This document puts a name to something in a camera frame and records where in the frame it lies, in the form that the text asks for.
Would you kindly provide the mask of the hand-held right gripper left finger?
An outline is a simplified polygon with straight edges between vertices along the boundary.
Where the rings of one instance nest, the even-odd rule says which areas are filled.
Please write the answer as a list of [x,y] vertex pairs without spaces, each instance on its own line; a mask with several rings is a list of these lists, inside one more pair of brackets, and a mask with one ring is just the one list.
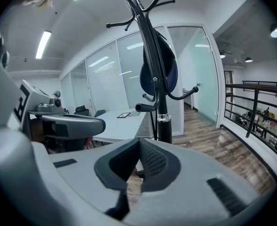
[[64,181],[93,209],[127,220],[131,213],[127,181],[139,160],[137,138],[50,158]]

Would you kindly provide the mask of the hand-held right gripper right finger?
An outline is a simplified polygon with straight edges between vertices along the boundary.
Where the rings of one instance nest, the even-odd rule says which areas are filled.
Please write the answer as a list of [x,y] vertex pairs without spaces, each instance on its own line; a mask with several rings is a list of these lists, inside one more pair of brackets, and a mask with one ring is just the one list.
[[210,156],[168,143],[140,141],[146,180],[124,217],[131,226],[243,226],[262,198],[235,172]]

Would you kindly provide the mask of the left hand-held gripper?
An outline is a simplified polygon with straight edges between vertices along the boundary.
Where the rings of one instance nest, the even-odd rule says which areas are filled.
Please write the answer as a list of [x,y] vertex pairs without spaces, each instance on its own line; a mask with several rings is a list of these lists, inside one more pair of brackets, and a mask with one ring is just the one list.
[[61,107],[61,100],[54,98],[22,80],[19,102],[13,110],[20,128],[27,136],[32,136],[31,115],[55,126],[55,134],[47,135],[56,139],[81,139],[99,135],[105,131],[105,121],[95,117],[66,114]]

